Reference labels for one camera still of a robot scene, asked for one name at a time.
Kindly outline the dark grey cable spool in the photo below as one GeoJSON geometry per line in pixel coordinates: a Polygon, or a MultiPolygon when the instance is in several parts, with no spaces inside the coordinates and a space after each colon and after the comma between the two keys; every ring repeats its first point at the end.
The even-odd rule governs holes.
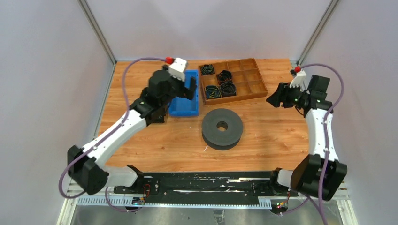
{"type": "Polygon", "coordinates": [[[208,112],[201,123],[202,138],[207,146],[215,150],[235,147],[243,134],[244,125],[240,116],[226,108],[208,112]]]}

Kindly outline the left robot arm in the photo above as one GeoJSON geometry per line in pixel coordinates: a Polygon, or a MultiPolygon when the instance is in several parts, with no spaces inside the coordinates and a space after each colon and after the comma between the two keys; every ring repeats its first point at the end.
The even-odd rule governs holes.
{"type": "Polygon", "coordinates": [[[183,72],[184,80],[172,76],[168,70],[157,70],[142,89],[140,96],[127,106],[126,112],[100,136],[67,151],[67,167],[63,175],[72,178],[83,194],[94,195],[102,188],[125,186],[131,193],[143,190],[140,171],[133,166],[107,166],[110,157],[131,137],[165,116],[174,98],[196,101],[198,79],[183,72]]]}

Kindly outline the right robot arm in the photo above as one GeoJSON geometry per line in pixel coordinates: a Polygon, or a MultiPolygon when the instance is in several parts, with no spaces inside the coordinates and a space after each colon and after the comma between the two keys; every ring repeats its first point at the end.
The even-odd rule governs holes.
{"type": "Polygon", "coordinates": [[[282,82],[266,100],[274,107],[303,109],[308,128],[308,155],[294,170],[271,172],[268,189],[274,195],[291,189],[312,197],[322,194],[329,201],[347,175],[347,165],[340,162],[333,144],[333,104],[326,100],[329,82],[327,77],[313,75],[306,90],[282,82]]]}

